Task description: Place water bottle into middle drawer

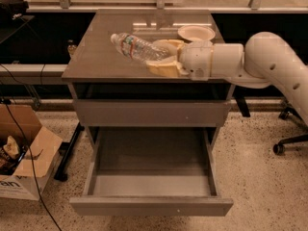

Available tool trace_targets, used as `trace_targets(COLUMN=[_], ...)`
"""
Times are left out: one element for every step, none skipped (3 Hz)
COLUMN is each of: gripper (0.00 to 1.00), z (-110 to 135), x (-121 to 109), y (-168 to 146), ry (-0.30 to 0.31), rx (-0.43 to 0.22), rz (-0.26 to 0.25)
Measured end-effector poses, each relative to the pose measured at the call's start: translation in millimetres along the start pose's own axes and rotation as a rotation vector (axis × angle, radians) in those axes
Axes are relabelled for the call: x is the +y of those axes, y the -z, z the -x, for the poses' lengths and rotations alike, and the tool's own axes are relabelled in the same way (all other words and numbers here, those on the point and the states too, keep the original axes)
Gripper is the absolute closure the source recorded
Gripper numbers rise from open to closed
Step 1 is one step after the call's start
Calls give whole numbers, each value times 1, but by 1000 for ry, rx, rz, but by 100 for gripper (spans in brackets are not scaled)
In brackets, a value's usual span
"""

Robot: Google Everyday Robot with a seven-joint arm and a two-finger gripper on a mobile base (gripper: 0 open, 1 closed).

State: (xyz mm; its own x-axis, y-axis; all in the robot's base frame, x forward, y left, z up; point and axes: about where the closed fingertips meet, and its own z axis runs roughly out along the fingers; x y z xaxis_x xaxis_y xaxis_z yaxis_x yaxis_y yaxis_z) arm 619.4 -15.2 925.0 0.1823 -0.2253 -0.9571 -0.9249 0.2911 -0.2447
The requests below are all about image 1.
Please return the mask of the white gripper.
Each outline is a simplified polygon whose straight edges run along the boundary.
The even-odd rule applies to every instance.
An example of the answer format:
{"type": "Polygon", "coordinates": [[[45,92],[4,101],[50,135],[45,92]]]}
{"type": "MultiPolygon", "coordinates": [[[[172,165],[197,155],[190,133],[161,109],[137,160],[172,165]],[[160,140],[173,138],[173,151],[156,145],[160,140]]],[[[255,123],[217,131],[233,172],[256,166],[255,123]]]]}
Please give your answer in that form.
{"type": "Polygon", "coordinates": [[[207,81],[209,79],[213,56],[213,44],[210,41],[193,41],[186,45],[180,39],[160,39],[154,41],[153,44],[165,49],[171,55],[171,57],[160,61],[145,62],[148,70],[153,74],[176,78],[187,76],[189,73],[189,77],[194,81],[207,81]]]}

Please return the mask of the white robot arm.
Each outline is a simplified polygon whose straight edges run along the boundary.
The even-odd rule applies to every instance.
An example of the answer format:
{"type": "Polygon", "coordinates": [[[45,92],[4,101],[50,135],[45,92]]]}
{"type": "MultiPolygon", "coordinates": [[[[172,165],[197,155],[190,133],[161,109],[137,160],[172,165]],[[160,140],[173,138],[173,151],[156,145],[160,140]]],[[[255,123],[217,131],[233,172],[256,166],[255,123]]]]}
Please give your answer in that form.
{"type": "Polygon", "coordinates": [[[245,45],[212,43],[208,40],[184,43],[155,42],[171,53],[161,61],[148,61],[148,69],[159,76],[187,76],[194,81],[223,79],[233,85],[263,89],[275,86],[308,124],[308,66],[292,47],[274,33],[261,32],[245,45]]]}

